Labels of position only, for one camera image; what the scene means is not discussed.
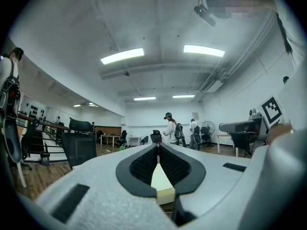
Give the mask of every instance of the ceiling light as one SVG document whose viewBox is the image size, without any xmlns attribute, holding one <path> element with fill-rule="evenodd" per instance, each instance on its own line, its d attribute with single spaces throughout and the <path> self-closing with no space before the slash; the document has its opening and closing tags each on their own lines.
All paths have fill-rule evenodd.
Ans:
<svg viewBox="0 0 307 230">
<path fill-rule="evenodd" d="M 107 56 L 101 59 L 102 63 L 104 65 L 118 61 L 118 60 L 123 60 L 123 59 L 128 59 L 132 57 L 137 57 L 137 56 L 143 56 L 144 51 L 142 48 L 137 48 L 137 49 L 132 49 L 124 52 L 120 52 L 117 54 L 113 54 L 111 56 Z"/>
<path fill-rule="evenodd" d="M 184 53 L 197 53 L 197 54 L 206 54 L 206 55 L 213 55 L 223 57 L 225 51 L 216 48 L 209 48 L 203 46 L 195 46 L 195 45 L 185 45 L 184 46 Z"/>
<path fill-rule="evenodd" d="M 174 95 L 173 98 L 193 98 L 195 95 Z"/>
<path fill-rule="evenodd" d="M 134 98 L 135 101 L 155 100 L 155 97 Z"/>
</svg>

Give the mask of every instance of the white shirt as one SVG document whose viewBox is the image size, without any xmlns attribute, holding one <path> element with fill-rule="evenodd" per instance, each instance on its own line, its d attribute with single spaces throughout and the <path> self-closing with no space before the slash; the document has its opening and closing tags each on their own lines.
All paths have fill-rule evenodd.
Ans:
<svg viewBox="0 0 307 230">
<path fill-rule="evenodd" d="M 190 131 L 191 131 L 191 135 L 194 135 L 194 129 L 198 126 L 198 124 L 195 121 L 192 121 L 192 123 L 190 123 Z"/>
<path fill-rule="evenodd" d="M 11 75 L 11 70 L 12 70 L 12 62 L 8 58 L 3 58 L 0 60 L 0 87 L 2 88 L 4 82 L 6 79 Z M 18 77 L 18 66 L 14 62 L 14 77 Z"/>
<path fill-rule="evenodd" d="M 164 134 L 166 136 L 169 136 L 169 142 L 177 142 L 178 139 L 175 137 L 175 130 L 176 130 L 176 124 L 173 122 L 168 122 L 166 131 L 164 131 Z"/>
<path fill-rule="evenodd" d="M 287 40 L 293 50 L 292 62 L 296 70 L 307 55 L 306 34 L 296 18 L 295 14 L 289 8 L 284 0 L 274 0 L 280 20 L 286 32 Z"/>
</svg>

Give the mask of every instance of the black headphones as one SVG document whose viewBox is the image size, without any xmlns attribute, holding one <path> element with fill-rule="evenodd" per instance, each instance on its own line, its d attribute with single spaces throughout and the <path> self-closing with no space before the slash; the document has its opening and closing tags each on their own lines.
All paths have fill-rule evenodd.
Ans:
<svg viewBox="0 0 307 230">
<path fill-rule="evenodd" d="M 213 14 L 219 19 L 230 19 L 231 14 L 226 12 L 226 6 L 220 0 L 206 0 L 208 8 L 203 5 L 203 0 L 198 0 L 198 6 L 194 7 L 194 11 L 210 26 L 215 26 L 215 20 L 210 16 Z"/>
</svg>

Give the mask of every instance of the wooden floor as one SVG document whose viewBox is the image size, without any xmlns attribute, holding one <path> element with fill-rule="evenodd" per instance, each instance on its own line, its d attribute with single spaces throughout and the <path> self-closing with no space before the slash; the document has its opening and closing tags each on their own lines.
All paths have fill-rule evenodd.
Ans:
<svg viewBox="0 0 307 230">
<path fill-rule="evenodd" d="M 102 146 L 98 144 L 96 145 L 96 152 L 98 156 L 103 156 L 117 151 L 119 151 L 118 147 L 113 148 L 111 145 L 107 144 L 103 144 Z M 201 145 L 200 151 L 217 154 L 217 145 L 214 145 L 213 147 Z M 235 156 L 236 149 L 221 146 L 221 154 L 226 156 Z M 243 156 L 244 151 L 239 150 L 239 157 Z M 32 168 L 32 171 L 30 171 L 29 168 L 23 167 L 23 174 L 27 188 L 23 188 L 18 176 L 17 168 L 11 168 L 11 172 L 16 191 L 32 200 L 36 200 L 49 185 L 71 171 L 68 162 L 52 163 L 50 166 L 42 166 L 39 163 L 27 164 L 29 164 Z"/>
</svg>

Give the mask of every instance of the qr code board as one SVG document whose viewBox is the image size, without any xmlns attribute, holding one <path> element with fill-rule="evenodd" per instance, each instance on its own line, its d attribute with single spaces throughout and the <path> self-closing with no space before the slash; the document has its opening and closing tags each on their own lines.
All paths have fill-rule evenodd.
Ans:
<svg viewBox="0 0 307 230">
<path fill-rule="evenodd" d="M 274 96 L 271 96 L 260 105 L 260 112 L 264 116 L 268 127 L 279 123 L 283 118 L 280 104 Z"/>
</svg>

